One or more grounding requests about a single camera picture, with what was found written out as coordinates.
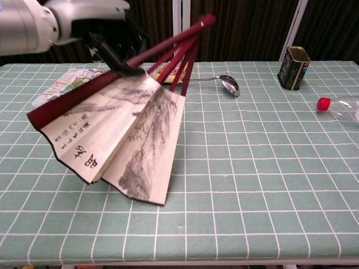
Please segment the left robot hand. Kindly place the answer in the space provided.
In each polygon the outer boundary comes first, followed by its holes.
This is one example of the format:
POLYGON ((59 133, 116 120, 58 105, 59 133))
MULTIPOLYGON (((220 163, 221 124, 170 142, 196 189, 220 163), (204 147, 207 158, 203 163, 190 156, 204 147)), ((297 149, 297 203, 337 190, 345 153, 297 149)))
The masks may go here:
POLYGON ((58 45, 82 40, 122 77, 145 71, 127 61, 146 51, 149 36, 133 18, 126 1, 47 1, 59 26, 58 45))

